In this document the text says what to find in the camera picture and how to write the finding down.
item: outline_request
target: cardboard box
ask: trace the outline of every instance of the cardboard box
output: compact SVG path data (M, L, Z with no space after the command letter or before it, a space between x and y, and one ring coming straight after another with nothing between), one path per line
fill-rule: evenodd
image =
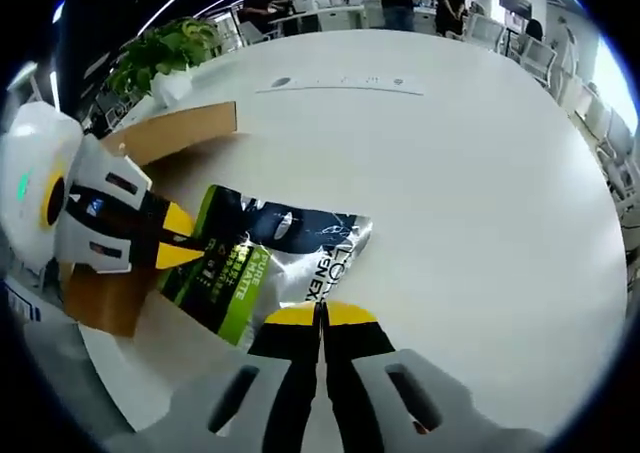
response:
M153 168L145 167L186 148L234 133L235 103L184 110L145 120L112 133L102 140L114 155L127 154L153 180ZM172 174L180 174L173 167ZM146 295L160 272L136 269L124 274L99 275L87 265L62 266L65 313L80 323L117 336L132 337Z

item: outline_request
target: round table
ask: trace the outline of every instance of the round table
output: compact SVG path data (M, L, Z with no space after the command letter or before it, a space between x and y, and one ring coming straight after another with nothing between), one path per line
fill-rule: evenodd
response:
M174 109L235 100L252 135L212 147L180 181L169 168L172 199L195 215L218 183L370 216L371 241L331 297L373 312L397 349L463 382L500 424L554 434L570 420L620 339L625 255L587 144L534 79L477 46L377 30L268 42L195 73ZM424 94L257 92L343 74L409 78ZM123 124L158 113L146 98ZM136 429L228 348L159 295L133 340L82 331Z

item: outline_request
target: green label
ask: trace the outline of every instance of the green label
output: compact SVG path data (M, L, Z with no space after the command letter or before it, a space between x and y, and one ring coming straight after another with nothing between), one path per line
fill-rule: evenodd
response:
M247 267L240 282L233 292L227 315L218 330L218 335L232 345L237 345L247 327L253 305L260 292L260 287L267 276L271 253L257 247L251 253Z

